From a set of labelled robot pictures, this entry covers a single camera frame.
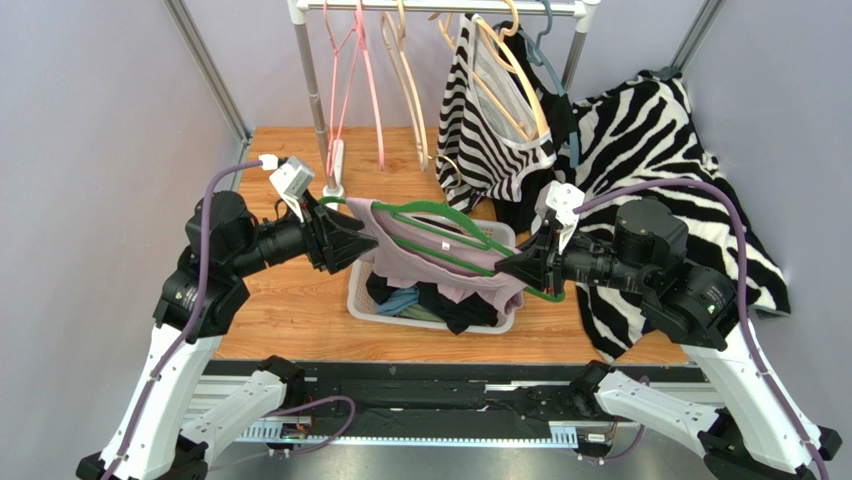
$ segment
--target green hanger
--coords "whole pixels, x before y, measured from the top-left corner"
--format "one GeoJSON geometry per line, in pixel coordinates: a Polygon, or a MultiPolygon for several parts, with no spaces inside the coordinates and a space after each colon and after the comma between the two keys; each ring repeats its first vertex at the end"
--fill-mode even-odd
{"type": "MultiPolygon", "coordinates": [[[[319,203],[321,205],[327,205],[329,203],[346,203],[346,199],[340,197],[323,197],[319,199],[319,203]]],[[[515,252],[508,249],[506,246],[501,245],[494,241],[488,235],[482,233],[482,230],[476,226],[476,223],[473,222],[467,215],[461,213],[460,211],[450,207],[449,205],[438,203],[438,202],[430,202],[428,200],[416,200],[414,202],[409,202],[403,205],[389,205],[387,203],[382,202],[373,202],[372,208],[376,210],[384,210],[386,212],[390,212],[395,220],[399,220],[400,222],[406,223],[408,225],[412,225],[414,227],[420,228],[422,230],[426,230],[428,232],[435,233],[444,238],[450,238],[457,242],[463,243],[465,245],[469,245],[474,248],[478,248],[480,250],[496,250],[502,253],[505,256],[514,255],[515,252]],[[470,235],[479,240],[476,242],[471,240],[468,237],[457,235],[453,232],[446,231],[441,228],[434,227],[432,225],[428,225],[422,222],[418,222],[413,218],[410,218],[404,213],[430,213],[432,215],[438,215],[440,217],[444,217],[460,226],[464,230],[466,230],[470,235]]],[[[457,265],[464,269],[470,270],[474,273],[478,273],[480,275],[486,277],[493,277],[495,274],[490,270],[486,270],[482,267],[474,265],[472,263],[466,262],[464,260],[460,260],[455,257],[451,257],[445,253],[438,252],[436,250],[432,250],[431,248],[424,247],[422,245],[418,245],[414,242],[406,240],[404,238],[392,237],[393,241],[402,247],[409,248],[411,250],[415,250],[420,253],[424,253],[429,255],[430,257],[439,258],[446,262],[452,263],[453,265],[457,265]]],[[[524,289],[525,292],[535,295],[541,299],[547,300],[548,302],[561,302],[565,300],[565,292],[562,292],[558,297],[554,297],[552,295],[548,295],[540,290],[536,290],[532,287],[527,287],[524,289]]]]}

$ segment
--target gray wall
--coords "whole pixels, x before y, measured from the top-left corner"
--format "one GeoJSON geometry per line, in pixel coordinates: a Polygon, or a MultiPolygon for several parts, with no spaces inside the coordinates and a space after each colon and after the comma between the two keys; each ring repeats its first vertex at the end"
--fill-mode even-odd
{"type": "MultiPolygon", "coordinates": [[[[286,0],[186,0],[186,3],[251,128],[313,125],[286,0]]],[[[701,0],[603,0],[586,40],[572,97],[599,94],[641,69],[667,65],[700,5],[701,0]]],[[[426,20],[427,16],[406,15],[409,33],[405,45],[426,125],[436,126],[452,52],[437,25],[426,20]]],[[[494,22],[500,18],[488,17],[494,22]]],[[[352,13],[331,12],[330,20],[339,41],[352,24],[352,13]]],[[[366,21],[382,122],[386,126],[407,126],[408,111],[382,42],[379,14],[368,12],[366,21]]],[[[560,75],[574,24],[571,18],[555,19],[554,31],[544,40],[544,52],[560,75]]],[[[535,33],[544,28],[546,20],[525,17],[523,25],[535,33]]],[[[332,55],[321,11],[308,14],[308,30],[327,115],[332,55]]],[[[340,55],[338,88],[341,91],[348,78],[351,55],[351,45],[347,45],[340,55]]],[[[373,114],[363,63],[358,68],[346,124],[371,126],[373,114]]]]}
{"type": "MultiPolygon", "coordinates": [[[[809,5],[727,2],[686,86],[704,146],[790,284],[792,318],[759,324],[760,341],[802,409],[849,440],[852,2],[809,5]]],[[[848,477],[848,445],[829,466],[848,477]]]]}
{"type": "Polygon", "coordinates": [[[72,478],[236,140],[161,1],[0,2],[0,465],[72,478]]]}

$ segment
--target clothing rack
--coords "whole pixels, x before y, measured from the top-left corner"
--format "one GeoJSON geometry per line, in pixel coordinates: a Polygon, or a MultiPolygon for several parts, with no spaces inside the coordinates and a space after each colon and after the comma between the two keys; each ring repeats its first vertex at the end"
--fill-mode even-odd
{"type": "MultiPolygon", "coordinates": [[[[323,161],[328,159],[329,139],[328,125],[325,123],[325,115],[322,111],[322,98],[317,85],[317,74],[314,68],[314,57],[311,52],[311,42],[308,38],[308,27],[305,13],[309,10],[322,10],[328,5],[329,10],[355,10],[357,0],[287,0],[289,4],[290,20],[296,29],[296,41],[299,44],[299,57],[302,61],[302,70],[305,73],[305,83],[308,86],[308,96],[311,102],[311,113],[314,118],[314,130],[317,134],[320,156],[323,161]]],[[[571,41],[571,50],[565,62],[565,70],[562,74],[562,83],[565,90],[569,91],[574,80],[574,72],[580,61],[580,54],[586,35],[591,27],[592,17],[600,0],[577,0],[570,3],[551,2],[551,11],[554,16],[571,16],[577,19],[574,28],[574,38],[571,41]]],[[[396,11],[396,0],[362,0],[361,6],[364,10],[374,11],[396,11]]],[[[455,0],[452,2],[441,0],[404,0],[403,7],[406,12],[441,12],[441,13],[506,13],[510,14],[509,6],[499,0],[455,0]]],[[[544,4],[537,1],[516,1],[515,8],[521,15],[545,15],[547,13],[544,4]]],[[[323,187],[323,196],[344,197],[343,188],[343,157],[344,145],[342,140],[337,148],[335,158],[334,175],[329,176],[327,169],[323,169],[326,177],[326,185],[323,187]]]]}

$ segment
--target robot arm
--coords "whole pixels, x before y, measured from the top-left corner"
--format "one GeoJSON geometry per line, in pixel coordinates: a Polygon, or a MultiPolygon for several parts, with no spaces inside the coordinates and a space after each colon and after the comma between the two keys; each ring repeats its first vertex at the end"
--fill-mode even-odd
{"type": "Polygon", "coordinates": [[[200,301],[204,212],[202,202],[196,206],[186,225],[190,245],[181,255],[177,270],[164,283],[154,312],[151,348],[130,406],[106,448],[80,462],[79,478],[203,478],[207,466],[247,425],[282,404],[301,404],[298,387],[304,372],[273,357],[261,364],[237,394],[181,427],[205,366],[249,297],[244,277],[302,255],[314,268],[334,274],[377,245],[375,239],[358,233],[363,228],[361,222],[314,200],[307,191],[313,178],[309,167],[295,157],[286,163],[274,160],[271,178],[290,210],[284,218],[260,223],[238,193],[223,191],[213,196],[208,213],[209,272],[203,309],[185,341],[152,379],[149,372],[181,338],[200,301]],[[144,408],[137,409],[138,402],[144,408]],[[125,446],[129,425],[137,427],[125,446]]]}
{"type": "MultiPolygon", "coordinates": [[[[592,362],[572,383],[577,401],[678,441],[704,457],[720,479],[813,478],[808,445],[750,355],[734,283],[686,258],[686,224],[653,198],[631,201],[618,210],[613,241],[603,242],[574,233],[579,216],[573,210],[583,201],[578,192],[558,183],[542,192],[541,228],[521,253],[496,269],[554,295],[564,280],[641,295],[643,315],[681,345],[727,408],[713,411],[682,402],[600,362],[592,362]]],[[[778,384],[820,456],[830,460],[840,447],[837,432],[811,422],[778,384]]]]}

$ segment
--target hanging rod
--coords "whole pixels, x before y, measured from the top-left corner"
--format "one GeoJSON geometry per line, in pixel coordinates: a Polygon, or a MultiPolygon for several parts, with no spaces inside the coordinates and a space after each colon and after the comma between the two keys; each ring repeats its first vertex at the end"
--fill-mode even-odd
{"type": "MultiPolygon", "coordinates": [[[[297,0],[296,8],[302,11],[322,10],[323,0],[297,0]]],[[[396,0],[362,0],[364,10],[396,11],[396,0]]],[[[495,0],[405,0],[403,6],[406,12],[453,12],[453,13],[509,13],[509,6],[505,2],[495,0]]],[[[557,16],[571,16],[583,18],[586,16],[586,7],[583,2],[550,4],[551,10],[557,16]]],[[[328,0],[330,10],[355,10],[353,0],[328,0]]],[[[515,8],[521,15],[545,15],[547,11],[544,4],[540,2],[515,2],[515,8]]]]}

